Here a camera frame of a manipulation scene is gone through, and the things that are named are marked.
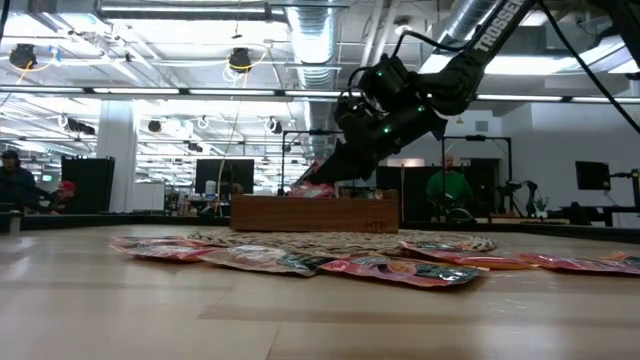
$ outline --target fluorescent light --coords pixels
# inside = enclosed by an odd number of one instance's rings
[[[149,88],[94,88],[98,94],[179,94],[178,89],[149,89]]]
[[[191,89],[189,93],[193,95],[247,95],[247,96],[273,96],[273,90],[247,90],[247,89]]]
[[[286,96],[306,96],[306,97],[333,97],[340,96],[340,91],[314,91],[314,90],[289,90],[285,91]]]
[[[420,73],[436,73],[451,61],[450,55],[431,55]],[[551,75],[564,66],[564,58],[544,56],[496,56],[485,69],[494,75]]]
[[[640,104],[640,98],[632,97],[617,97],[615,98],[619,104]],[[574,97],[571,102],[577,103],[594,103],[594,104],[608,104],[609,99],[605,97]]]
[[[82,93],[82,88],[56,87],[56,86],[0,86],[0,92],[59,92]]]
[[[626,63],[618,66],[617,68],[609,71],[609,74],[635,74],[637,72],[640,72],[638,64],[634,59],[631,59]]]
[[[477,100],[494,101],[534,101],[534,102],[556,102],[562,100],[561,96],[528,96],[528,95],[478,95]]]
[[[176,3],[175,6],[172,7],[163,7],[163,6],[103,6],[101,9],[101,11],[144,11],[144,12],[185,12],[185,13],[195,13],[195,12],[208,12],[208,13],[215,13],[215,12],[227,12],[229,10],[227,10],[226,8],[221,8],[221,7],[215,7],[215,5],[212,5],[211,7],[208,6],[198,6],[198,7],[181,7],[179,3]],[[242,7],[238,7],[238,8],[234,8],[233,12],[239,12],[239,13],[250,13],[250,14],[264,14],[264,10],[263,9],[256,9],[256,8],[242,8]],[[277,10],[273,12],[274,14],[282,14],[282,11],[278,12]]]
[[[47,152],[47,149],[44,146],[35,144],[32,142],[14,141],[13,143],[22,150],[35,151],[35,152],[41,152],[41,153]]]
[[[413,30],[411,28],[411,26],[405,24],[405,25],[400,25],[400,26],[396,27],[396,29],[393,30],[393,32],[396,33],[396,35],[400,36],[400,35],[402,35],[403,32],[411,31],[411,30]]]
[[[8,127],[0,126],[0,134],[11,134],[16,136],[27,136],[24,132]]]

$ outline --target computer monitor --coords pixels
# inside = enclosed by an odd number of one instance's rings
[[[589,161],[576,161],[578,190],[611,190],[609,164]]]

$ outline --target black cable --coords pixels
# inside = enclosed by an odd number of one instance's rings
[[[351,83],[353,82],[353,80],[356,78],[356,75],[360,72],[360,71],[367,71],[371,69],[370,66],[363,66],[363,67],[359,67],[355,70],[353,70],[353,72],[351,73],[351,75],[349,76],[349,81],[347,82],[347,87],[351,87]]]
[[[7,25],[7,19],[9,18],[9,8],[11,7],[10,0],[4,0],[2,5],[2,16],[0,16],[0,45],[2,44],[2,38],[4,37],[4,27]]]
[[[593,83],[596,85],[598,90],[600,90],[602,95],[604,95],[604,97],[606,97],[607,100],[609,100],[611,105],[613,105],[613,107],[615,107],[616,110],[618,110],[620,115],[622,115],[622,117],[629,123],[629,125],[631,125],[633,130],[635,130],[638,134],[640,134],[640,125],[638,125],[631,118],[631,116],[629,116],[629,114],[624,110],[624,108],[622,108],[622,106],[616,101],[616,99],[613,97],[613,95],[611,95],[609,90],[607,90],[607,88],[605,88],[604,85],[602,85],[600,80],[598,80],[598,78],[591,71],[589,66],[584,62],[584,60],[582,60],[582,58],[580,57],[580,54],[578,54],[578,52],[573,48],[573,46],[571,46],[571,44],[569,43],[569,40],[567,40],[567,38],[564,36],[562,31],[560,30],[560,27],[558,26],[558,23],[553,18],[553,15],[551,14],[551,11],[549,10],[549,8],[544,4],[544,2],[542,0],[538,0],[538,3],[540,4],[540,7],[542,8],[542,11],[544,11],[545,15],[547,15],[547,18],[549,19],[549,23],[553,27],[553,30],[556,32],[556,34],[558,34],[558,37],[560,38],[560,41],[562,41],[562,43],[567,48],[567,50],[569,50],[569,52],[576,59],[578,64],[580,64],[580,67],[582,67],[584,69],[584,71],[587,73],[587,76],[589,76],[591,81],[593,81]]]
[[[391,57],[394,57],[394,56],[398,55],[398,51],[400,51],[400,46],[402,45],[402,40],[404,40],[405,36],[414,37],[414,38],[416,38],[418,40],[422,40],[422,41],[426,42],[427,44],[429,44],[429,45],[431,45],[431,46],[433,46],[435,48],[442,49],[442,50],[447,50],[447,51],[452,51],[452,52],[462,51],[467,47],[467,44],[469,44],[467,42],[466,44],[464,44],[462,46],[443,45],[443,44],[440,44],[439,42],[437,42],[437,41],[435,41],[435,40],[433,40],[431,38],[428,38],[428,37],[426,37],[426,36],[424,36],[422,34],[419,34],[419,33],[415,32],[415,31],[407,30],[407,31],[402,32],[402,35],[400,35],[400,38],[398,39],[398,43],[396,44],[396,48],[393,49],[393,53],[391,54]]]

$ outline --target snack bag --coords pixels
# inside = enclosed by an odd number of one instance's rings
[[[315,275],[320,265],[335,260],[334,257],[293,253],[256,245],[224,248],[201,255],[200,259],[243,270],[273,273],[293,272],[304,276]]]
[[[327,271],[398,281],[420,287],[464,284],[484,273],[484,271],[475,268],[393,259],[386,256],[361,256],[335,260],[320,268]]]
[[[123,254],[133,256],[166,259],[173,261],[198,262],[202,261],[198,255],[203,255],[203,251],[216,251],[218,248],[193,247],[180,245],[157,245],[157,244],[112,244],[111,248]]]
[[[209,246],[206,241],[190,240],[190,239],[155,239],[155,238],[138,238],[138,239],[116,239],[112,241],[113,244],[126,245],[127,247],[135,246],[150,246],[150,245],[166,245],[166,246],[187,246],[187,247],[200,247]]]
[[[606,260],[570,258],[543,254],[522,254],[520,258],[549,270],[640,275],[640,261],[638,261],[638,258],[632,256],[623,260]]]
[[[433,247],[437,250],[450,251],[491,251],[497,247],[496,241],[490,238],[453,233],[428,233],[416,246]]]
[[[167,235],[167,236],[113,236],[112,241],[142,241],[142,240],[184,240],[184,236],[181,235]]]
[[[312,184],[307,178],[315,173],[321,163],[317,160],[309,166],[309,168],[300,176],[300,178],[291,185],[291,196],[306,198],[333,198],[335,197],[335,189],[333,184]]]
[[[400,245],[405,249],[462,266],[478,266],[498,270],[522,270],[531,268],[531,265],[526,261],[496,255],[481,255],[470,251],[451,251],[444,247],[434,247],[431,244],[426,247],[420,247],[417,246],[416,243],[408,243],[405,241],[401,241]]]

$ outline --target black partition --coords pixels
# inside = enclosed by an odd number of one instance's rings
[[[116,160],[62,158],[62,180],[76,185],[75,207],[84,214],[109,211]]]

